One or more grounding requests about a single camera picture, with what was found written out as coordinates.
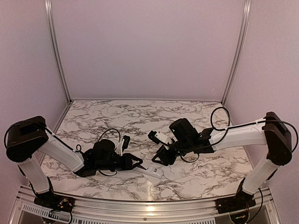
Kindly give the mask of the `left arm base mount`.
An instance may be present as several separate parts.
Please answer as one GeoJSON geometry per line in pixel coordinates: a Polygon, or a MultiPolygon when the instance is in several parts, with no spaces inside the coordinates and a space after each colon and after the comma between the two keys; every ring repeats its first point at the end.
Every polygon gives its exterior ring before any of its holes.
{"type": "Polygon", "coordinates": [[[70,196],[62,196],[57,195],[54,193],[52,183],[49,178],[49,190],[45,193],[36,193],[34,191],[34,188],[32,187],[32,190],[35,194],[35,200],[34,203],[37,205],[41,205],[46,208],[50,208],[51,212],[53,211],[64,211],[64,212],[72,212],[75,199],[70,196]]]}

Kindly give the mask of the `white remote control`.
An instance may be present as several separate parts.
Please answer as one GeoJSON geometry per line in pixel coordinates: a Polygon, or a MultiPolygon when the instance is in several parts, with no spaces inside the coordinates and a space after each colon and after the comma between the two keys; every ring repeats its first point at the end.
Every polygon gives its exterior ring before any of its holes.
{"type": "Polygon", "coordinates": [[[139,172],[139,173],[142,173],[144,175],[151,176],[154,178],[158,178],[158,179],[161,179],[164,174],[164,172],[161,168],[156,168],[153,166],[148,166],[147,168],[143,167],[142,171],[136,171],[136,172],[139,172]]]}

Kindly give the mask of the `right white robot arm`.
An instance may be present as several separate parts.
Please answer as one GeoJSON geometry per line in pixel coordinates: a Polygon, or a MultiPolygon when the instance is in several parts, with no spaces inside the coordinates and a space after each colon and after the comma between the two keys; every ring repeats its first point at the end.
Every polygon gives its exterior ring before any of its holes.
{"type": "Polygon", "coordinates": [[[224,129],[206,128],[200,133],[186,118],[173,122],[169,129],[175,140],[167,135],[150,131],[148,138],[162,146],[152,161],[165,166],[172,165],[177,157],[188,153],[211,154],[216,151],[248,145],[266,145],[267,154],[258,162],[253,171],[240,184],[239,193],[232,197],[232,206],[241,209],[258,188],[267,181],[280,166],[292,159],[292,135],[274,112],[266,113],[262,119],[224,129]]]}

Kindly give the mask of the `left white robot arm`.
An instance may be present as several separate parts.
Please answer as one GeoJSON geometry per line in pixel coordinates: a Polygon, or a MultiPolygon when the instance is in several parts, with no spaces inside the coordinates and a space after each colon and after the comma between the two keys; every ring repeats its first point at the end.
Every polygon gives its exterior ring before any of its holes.
{"type": "Polygon", "coordinates": [[[9,160],[15,162],[25,175],[33,190],[48,207],[59,204],[59,197],[52,192],[50,179],[42,171],[35,158],[41,152],[66,166],[79,177],[89,177],[102,171],[130,171],[143,163],[143,160],[123,150],[128,147],[130,138],[124,136],[115,145],[111,140],[101,139],[93,148],[82,152],[59,139],[46,125],[42,116],[18,121],[5,132],[4,146],[9,160]]]}

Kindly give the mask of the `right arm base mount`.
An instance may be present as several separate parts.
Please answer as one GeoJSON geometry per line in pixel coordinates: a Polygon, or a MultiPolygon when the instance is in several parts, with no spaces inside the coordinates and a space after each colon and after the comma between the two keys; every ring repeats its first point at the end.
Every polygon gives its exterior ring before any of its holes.
{"type": "Polygon", "coordinates": [[[244,181],[245,178],[243,178],[243,180],[240,182],[237,192],[234,196],[220,198],[215,201],[216,209],[219,214],[248,209],[249,207],[256,205],[254,195],[250,195],[243,191],[242,186],[244,181]]]}

